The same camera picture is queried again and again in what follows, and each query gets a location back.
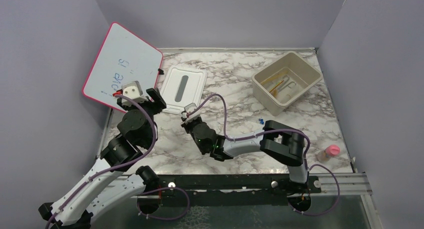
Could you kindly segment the yellow rubber tubing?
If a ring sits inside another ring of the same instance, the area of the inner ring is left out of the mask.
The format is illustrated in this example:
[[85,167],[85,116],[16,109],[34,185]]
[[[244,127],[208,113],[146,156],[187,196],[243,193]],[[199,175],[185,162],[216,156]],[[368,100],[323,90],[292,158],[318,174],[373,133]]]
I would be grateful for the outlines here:
[[274,97],[278,94],[278,88],[290,80],[287,72],[278,73],[264,80],[261,85]]

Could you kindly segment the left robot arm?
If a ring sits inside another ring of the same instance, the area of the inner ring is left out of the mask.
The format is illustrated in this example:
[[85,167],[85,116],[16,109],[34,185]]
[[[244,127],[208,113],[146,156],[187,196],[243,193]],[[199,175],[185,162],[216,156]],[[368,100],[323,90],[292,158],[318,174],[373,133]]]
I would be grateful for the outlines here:
[[48,229],[89,229],[107,211],[137,194],[152,194],[159,187],[159,177],[149,166],[117,185],[109,185],[121,177],[135,162],[151,152],[158,139],[154,115],[167,107],[157,88],[144,96],[136,86],[124,86],[115,93],[117,104],[126,113],[117,128],[119,134],[101,151],[92,168],[64,196],[43,203],[38,211]]

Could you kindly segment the beige plastic bin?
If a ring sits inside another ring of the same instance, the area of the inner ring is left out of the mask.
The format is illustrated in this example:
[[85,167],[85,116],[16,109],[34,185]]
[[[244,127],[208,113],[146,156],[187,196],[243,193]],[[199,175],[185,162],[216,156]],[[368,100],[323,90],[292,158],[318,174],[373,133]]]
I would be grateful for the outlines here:
[[279,115],[323,79],[300,54],[288,51],[252,76],[253,96],[273,116]]

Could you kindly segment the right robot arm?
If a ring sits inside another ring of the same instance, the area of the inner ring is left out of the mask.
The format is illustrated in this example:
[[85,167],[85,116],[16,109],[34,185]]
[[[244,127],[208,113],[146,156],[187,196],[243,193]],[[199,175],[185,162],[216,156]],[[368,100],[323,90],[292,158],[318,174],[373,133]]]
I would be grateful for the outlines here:
[[217,134],[199,115],[182,113],[181,127],[191,135],[201,154],[223,162],[240,155],[263,152],[287,166],[289,188],[300,193],[309,185],[305,159],[310,139],[300,130],[274,120],[267,120],[262,129],[237,138]]

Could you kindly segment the metal crucible tongs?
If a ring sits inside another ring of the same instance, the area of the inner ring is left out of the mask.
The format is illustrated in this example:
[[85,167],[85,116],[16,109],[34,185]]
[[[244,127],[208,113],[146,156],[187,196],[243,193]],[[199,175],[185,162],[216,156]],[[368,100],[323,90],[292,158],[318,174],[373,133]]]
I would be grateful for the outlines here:
[[297,88],[297,82],[289,79],[287,82],[284,82],[283,85],[281,85],[277,89],[277,95],[288,95],[293,92]]

